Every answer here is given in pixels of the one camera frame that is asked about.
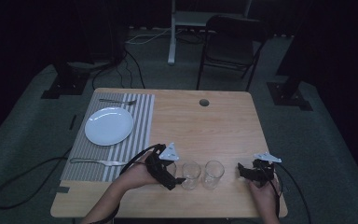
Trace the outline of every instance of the wooden table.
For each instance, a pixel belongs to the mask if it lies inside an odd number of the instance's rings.
[[[97,89],[97,92],[155,94],[150,145],[175,143],[180,156],[177,175],[186,161],[202,167],[218,160],[225,173],[214,190],[201,183],[193,190],[169,191],[160,185],[133,189],[121,201],[117,217],[258,217],[252,196],[239,176],[237,163],[252,168],[253,155],[269,151],[252,96],[237,91],[169,91]],[[207,99],[208,106],[200,100]],[[110,183],[62,181],[67,193],[57,193],[54,217],[84,217]],[[281,197],[280,216],[287,215]]]

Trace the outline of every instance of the chair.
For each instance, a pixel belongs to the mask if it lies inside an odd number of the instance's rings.
[[[222,15],[215,15],[208,19],[197,90],[200,87],[204,65],[244,70],[241,78],[244,78],[249,68],[253,66],[246,86],[246,91],[248,91],[260,57],[260,51],[268,38],[269,29],[262,21]]]

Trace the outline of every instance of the white plate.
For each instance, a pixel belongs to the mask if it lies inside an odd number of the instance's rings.
[[[133,118],[130,112],[120,107],[107,107],[89,117],[85,131],[92,143],[111,146],[128,137],[132,127]]]

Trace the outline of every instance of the knife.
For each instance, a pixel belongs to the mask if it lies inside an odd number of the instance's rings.
[[[98,161],[98,160],[83,159],[83,158],[72,158],[71,160],[69,160],[69,162],[71,162],[71,163],[75,163],[75,162],[96,162],[96,163],[103,164],[105,166],[122,166],[122,165],[127,164],[126,161]]]

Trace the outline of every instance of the clear glass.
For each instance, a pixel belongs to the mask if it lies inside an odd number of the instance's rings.
[[[194,189],[201,174],[201,167],[194,161],[189,161],[182,166],[183,178],[186,180],[182,183],[184,189]]]
[[[225,167],[219,161],[208,161],[205,165],[205,175],[202,185],[206,189],[215,189],[220,178],[225,173]]]

